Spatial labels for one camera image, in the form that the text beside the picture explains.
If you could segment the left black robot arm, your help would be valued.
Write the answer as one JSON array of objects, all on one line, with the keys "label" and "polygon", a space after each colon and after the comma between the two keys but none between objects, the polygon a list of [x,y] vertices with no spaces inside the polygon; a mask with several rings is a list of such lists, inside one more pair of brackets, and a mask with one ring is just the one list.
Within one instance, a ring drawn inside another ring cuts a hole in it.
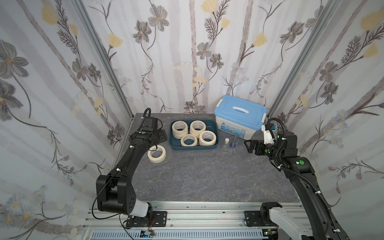
[{"label": "left black robot arm", "polygon": [[125,228],[149,227],[154,221],[152,204],[137,199],[132,185],[134,173],[142,159],[149,153],[161,152],[161,143],[168,137],[163,129],[163,122],[151,116],[147,108],[141,117],[138,129],[129,137],[130,145],[117,165],[107,174],[96,180],[97,196],[92,209],[113,213],[114,216],[127,215]]}]

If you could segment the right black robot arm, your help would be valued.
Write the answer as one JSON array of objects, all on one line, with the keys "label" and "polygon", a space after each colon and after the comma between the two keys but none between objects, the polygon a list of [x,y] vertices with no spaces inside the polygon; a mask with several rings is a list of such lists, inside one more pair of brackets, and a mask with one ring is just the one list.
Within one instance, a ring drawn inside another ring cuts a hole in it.
[{"label": "right black robot arm", "polygon": [[269,118],[262,126],[263,140],[245,140],[247,151],[268,157],[272,166],[283,172],[293,185],[306,211],[310,228],[291,217],[277,202],[263,203],[259,223],[279,227],[292,240],[348,240],[350,237],[332,212],[321,191],[310,161],[298,155],[297,136],[278,118]]}]

